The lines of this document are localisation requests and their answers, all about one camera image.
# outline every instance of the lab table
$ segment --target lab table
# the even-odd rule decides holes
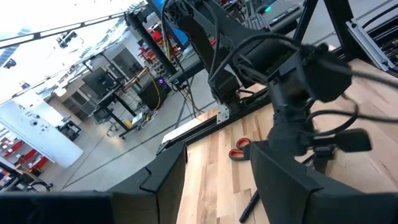
[[[118,100],[120,104],[130,112],[134,117],[137,116],[135,112],[129,107],[129,105],[120,97],[118,96],[119,91],[123,86],[117,86],[116,88],[112,89],[107,95],[105,95],[98,103],[96,109],[93,111],[93,114],[99,110],[104,109],[119,125],[122,127],[125,132],[121,133],[119,137],[124,139],[124,135],[129,133],[133,130],[133,128],[128,128],[109,108],[109,104],[111,104],[114,100]]]

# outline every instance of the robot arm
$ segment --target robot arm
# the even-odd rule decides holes
[[[324,133],[316,132],[311,119],[308,120],[313,102],[333,101],[344,96],[351,85],[351,75],[320,63],[349,70],[327,46],[286,43],[286,38],[267,39],[277,36],[242,26],[211,0],[171,2],[167,17],[189,36],[208,72],[214,50],[206,34],[216,36],[215,27],[219,27],[220,42],[230,53],[222,62],[216,60],[215,68],[221,66],[220,72],[210,74],[209,85],[216,100],[226,104],[231,113],[242,107],[236,94],[236,77],[245,87],[254,83],[267,86],[274,108],[274,126],[267,140],[253,142],[250,151],[257,190],[270,223],[398,221],[396,194],[365,194],[326,177],[322,170],[327,160],[321,166],[315,164],[315,170],[294,160],[294,156],[304,155],[308,149],[314,150],[315,158],[333,155],[335,147],[356,152],[358,147],[350,144],[352,141],[364,142],[361,151],[371,150],[366,131],[344,131],[358,112],[343,126]],[[227,62],[236,68],[236,76],[223,70]]]

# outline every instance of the black metal frame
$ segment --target black metal frame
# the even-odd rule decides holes
[[[119,75],[120,75],[121,78],[123,78],[125,81],[129,81],[128,77],[126,77],[125,75],[123,75],[122,72],[119,70],[119,67],[118,67],[115,63],[113,63],[107,56],[105,56],[105,54],[104,54],[103,52],[101,52],[101,53],[99,53],[99,54],[100,54],[103,58],[105,58],[105,60],[106,60],[109,64],[113,65],[113,66],[116,68],[115,71],[119,73]]]
[[[142,11],[139,11],[139,12],[141,12],[144,17],[147,17],[150,13],[152,13],[152,11],[149,8],[146,8],[146,6],[139,6],[137,9],[142,8],[142,7],[145,7],[145,9]],[[10,41],[10,44],[0,46],[0,50],[5,49],[7,47],[17,46],[17,45],[29,43],[29,42],[32,42],[35,40],[40,40],[40,39],[43,39],[46,37],[51,37],[53,35],[58,35],[58,34],[62,34],[65,32],[77,30],[80,28],[92,26],[92,25],[106,22],[106,21],[109,21],[112,19],[122,18],[122,17],[125,17],[126,13],[137,12],[137,9],[133,9],[131,11],[126,11],[126,12],[119,12],[119,13],[111,14],[108,16],[99,17],[96,19],[90,19],[88,21],[77,22],[74,24],[66,25],[66,26],[56,27],[53,29],[42,30],[42,31],[30,33],[30,34],[25,34],[25,35],[20,35],[20,36],[16,36],[16,37],[3,39],[3,40],[0,40],[0,42],[10,41],[10,40],[14,40],[14,41]]]
[[[351,34],[348,32],[346,28],[346,22],[353,18],[353,13],[349,6],[348,0],[324,0],[326,4],[326,8],[328,9],[329,15],[331,17],[331,21],[335,28],[336,34],[341,42],[341,47],[335,49],[333,54],[343,59],[344,61],[350,61],[354,58],[360,58],[363,60],[368,60],[366,55],[364,54],[361,47],[356,43],[356,41],[352,38]],[[315,6],[317,5],[317,0],[307,0],[304,13],[300,18],[299,25],[295,31],[294,37],[297,40],[302,39],[305,31],[307,30],[308,24],[310,22],[310,18],[315,10]],[[209,26],[213,26],[212,19],[210,17],[210,13],[206,13],[206,15],[200,15],[199,20],[206,19],[206,23]],[[371,29],[368,33],[371,37],[374,37],[378,44],[382,44],[381,42],[386,41],[385,34],[387,31],[391,30],[395,27],[397,18],[394,17],[383,24]],[[195,126],[194,128],[188,130],[187,132],[173,138],[167,142],[162,143],[159,146],[158,152],[161,152],[165,148],[168,148],[175,144],[176,142],[183,141],[187,145],[190,145],[222,128],[225,126],[245,117],[246,115],[251,114],[252,112],[262,108],[263,106],[269,104],[271,100],[268,97],[265,97],[263,100],[253,101],[247,108],[241,110],[236,114],[232,114],[228,120],[223,123],[217,124],[217,117],[213,116],[207,121]]]

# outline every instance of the wooden table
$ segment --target wooden table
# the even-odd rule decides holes
[[[351,65],[355,70],[396,80],[360,60],[352,61]],[[259,85],[252,86],[252,90],[260,88]],[[346,93],[359,103],[364,114],[398,117],[396,90],[355,78]],[[312,110],[327,108],[352,110],[353,106],[339,98],[327,104],[315,103]],[[193,128],[216,112],[216,109],[207,111],[168,133],[164,141]],[[254,141],[265,139],[272,127],[272,114],[272,106],[267,105],[188,146],[188,164],[177,223],[239,223],[238,219],[256,185],[250,162],[231,161],[227,153],[241,137]],[[320,116],[315,119],[315,125],[325,131],[346,119],[342,116]],[[336,159],[329,162],[326,174],[363,192],[398,191],[398,126],[358,120],[352,128],[357,127],[369,132],[373,150],[354,154],[336,152]],[[268,223],[262,203],[257,204],[246,223]]]

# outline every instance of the concrete floor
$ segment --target concrete floor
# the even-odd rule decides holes
[[[360,24],[397,3],[398,0],[350,0],[354,16]],[[396,13],[397,11],[390,12],[371,24],[368,29]],[[323,1],[319,1],[303,41],[315,44],[326,42],[338,47],[340,43],[333,32],[334,29],[327,16],[326,7]],[[201,110],[207,111],[215,106],[207,85],[205,70],[193,77],[192,93],[195,103]],[[119,104],[114,107],[120,118],[132,117]],[[109,138],[105,135],[109,124],[96,126],[89,119],[81,125],[83,132],[75,140],[76,145],[84,150],[79,160],[67,169],[62,169],[54,164],[40,177],[47,182],[54,183],[54,190],[107,190],[153,160],[164,135],[192,119],[189,110],[192,111],[192,108],[187,108],[187,104],[179,93],[169,95],[159,109],[156,119],[143,130],[128,134],[124,141],[117,136]]]

